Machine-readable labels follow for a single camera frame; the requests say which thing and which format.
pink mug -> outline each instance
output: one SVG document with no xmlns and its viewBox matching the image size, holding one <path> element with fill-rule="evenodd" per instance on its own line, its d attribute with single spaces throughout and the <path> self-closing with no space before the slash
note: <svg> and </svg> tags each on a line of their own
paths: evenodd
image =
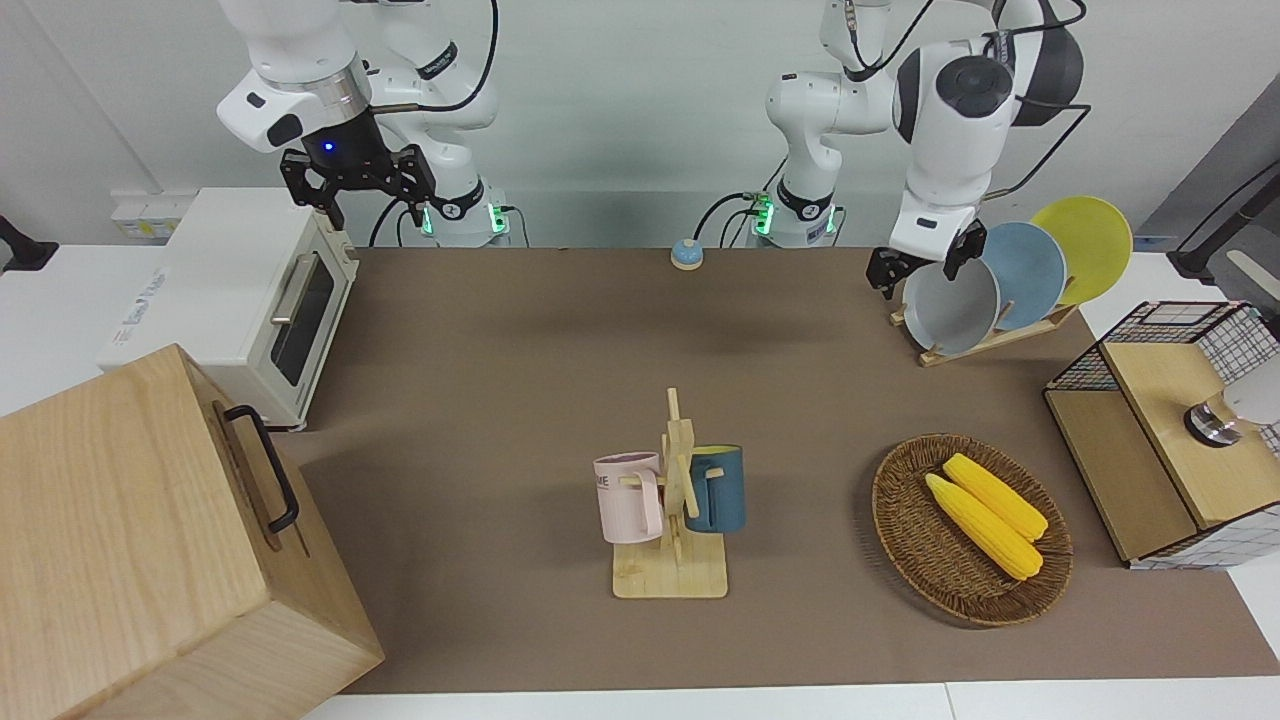
<svg viewBox="0 0 1280 720">
<path fill-rule="evenodd" d="M 611 543 L 635 543 L 662 537 L 662 498 L 657 452 L 623 452 L 600 457 L 595 466 L 595 497 L 600 528 Z"/>
</svg>

oven handle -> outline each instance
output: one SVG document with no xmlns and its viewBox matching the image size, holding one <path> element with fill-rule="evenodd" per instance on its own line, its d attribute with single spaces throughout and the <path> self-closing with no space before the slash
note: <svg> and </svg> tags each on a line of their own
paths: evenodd
<svg viewBox="0 0 1280 720">
<path fill-rule="evenodd" d="M 307 295 L 307 287 L 311 286 L 311 278 L 315 277 L 319 264 L 319 252 L 312 251 L 298 256 L 298 260 L 293 264 L 293 273 L 289 274 L 289 282 L 285 283 L 284 292 L 280 293 L 280 301 L 271 313 L 273 325 L 293 324 L 298 316 L 298 310 L 302 309 L 302 299 Z"/>
</svg>

white toaster oven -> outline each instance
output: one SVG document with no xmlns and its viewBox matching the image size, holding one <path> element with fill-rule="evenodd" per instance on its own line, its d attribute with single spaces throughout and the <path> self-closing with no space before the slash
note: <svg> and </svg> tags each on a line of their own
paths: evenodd
<svg viewBox="0 0 1280 720">
<path fill-rule="evenodd" d="M 356 278 L 346 232 L 284 188 L 205 188 L 97 355 L 178 343 L 237 404 L 300 427 Z"/>
</svg>

black handle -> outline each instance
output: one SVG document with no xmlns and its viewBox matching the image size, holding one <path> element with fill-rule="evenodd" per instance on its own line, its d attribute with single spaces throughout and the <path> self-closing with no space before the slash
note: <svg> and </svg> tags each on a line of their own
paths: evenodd
<svg viewBox="0 0 1280 720">
<path fill-rule="evenodd" d="M 298 497 L 293 495 L 293 486 L 289 484 L 289 477 L 284 474 L 284 466 L 280 465 L 280 456 L 275 454 L 275 445 L 271 443 L 271 436 L 266 433 L 266 423 L 262 421 L 262 416 L 251 405 L 237 405 L 223 413 L 223 416 L 227 418 L 228 423 L 239 418 L 248 418 L 253 421 L 257 437 L 262 439 L 266 459 L 271 461 L 271 470 L 275 471 L 275 479 L 280 483 L 280 495 L 284 496 L 284 514 L 268 523 L 266 529 L 280 534 L 284 528 L 298 520 Z"/>
</svg>

wooden box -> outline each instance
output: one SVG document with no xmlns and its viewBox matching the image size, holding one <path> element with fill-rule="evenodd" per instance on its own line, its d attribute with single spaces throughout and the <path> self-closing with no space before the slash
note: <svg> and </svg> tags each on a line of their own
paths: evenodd
<svg viewBox="0 0 1280 720">
<path fill-rule="evenodd" d="M 1102 343 L 1116 389 L 1048 389 L 1121 560 L 1228 568 L 1280 550 L 1280 460 L 1257 433 L 1208 447 L 1184 411 L 1222 389 L 1194 343 Z"/>
<path fill-rule="evenodd" d="M 294 719 L 381 661 L 297 468 L 229 406 L 170 346 L 0 418 L 0 717 Z"/>
</svg>

